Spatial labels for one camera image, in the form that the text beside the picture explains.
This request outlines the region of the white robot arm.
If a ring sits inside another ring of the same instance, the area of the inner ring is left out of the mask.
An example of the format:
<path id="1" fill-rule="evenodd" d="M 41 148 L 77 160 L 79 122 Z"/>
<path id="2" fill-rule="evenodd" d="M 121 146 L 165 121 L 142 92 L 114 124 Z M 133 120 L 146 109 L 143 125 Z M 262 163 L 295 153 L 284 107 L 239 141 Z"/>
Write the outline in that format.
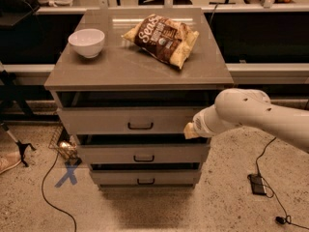
<path id="1" fill-rule="evenodd" d="M 212 106 L 194 115 L 183 133 L 186 139 L 207 138 L 242 126 L 265 131 L 309 153 L 309 111 L 272 104 L 260 90 L 220 92 Z"/>

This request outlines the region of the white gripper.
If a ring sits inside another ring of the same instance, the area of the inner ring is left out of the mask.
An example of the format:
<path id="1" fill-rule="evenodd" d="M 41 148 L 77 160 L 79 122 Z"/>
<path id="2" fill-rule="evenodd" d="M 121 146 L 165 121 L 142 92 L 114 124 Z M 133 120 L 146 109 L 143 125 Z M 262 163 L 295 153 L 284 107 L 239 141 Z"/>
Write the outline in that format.
<path id="1" fill-rule="evenodd" d="M 188 123 L 183 130 L 186 139 L 213 137 L 224 131 L 235 129 L 239 115 L 234 109 L 212 105 L 194 115 L 192 123 Z"/>

